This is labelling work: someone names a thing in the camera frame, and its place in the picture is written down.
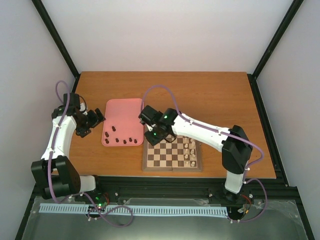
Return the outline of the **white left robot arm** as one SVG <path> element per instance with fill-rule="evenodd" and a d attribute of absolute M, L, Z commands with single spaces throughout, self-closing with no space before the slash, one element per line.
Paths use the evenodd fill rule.
<path fill-rule="evenodd" d="M 104 188 L 98 185 L 97 176 L 79 175 L 69 159 L 73 135 L 84 138 L 105 120 L 98 108 L 88 110 L 81 100 L 76 93 L 63 95 L 62 105 L 51 114 L 52 131 L 47 148 L 41 159 L 31 164 L 36 186 L 45 200 L 82 192 L 95 202 L 103 198 Z"/>

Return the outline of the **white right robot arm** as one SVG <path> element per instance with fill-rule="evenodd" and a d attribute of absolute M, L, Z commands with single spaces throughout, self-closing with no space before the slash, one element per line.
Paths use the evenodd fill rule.
<path fill-rule="evenodd" d="M 172 143 L 177 136 L 183 136 L 216 149 L 222 154 L 222 166 L 227 172 L 225 192 L 229 195 L 240 193 L 245 167 L 253 150 L 241 127 L 218 127 L 195 120 L 173 108 L 162 113 L 149 105 L 144 107 L 138 118 L 147 127 L 144 136 L 152 146 L 161 141 Z"/>

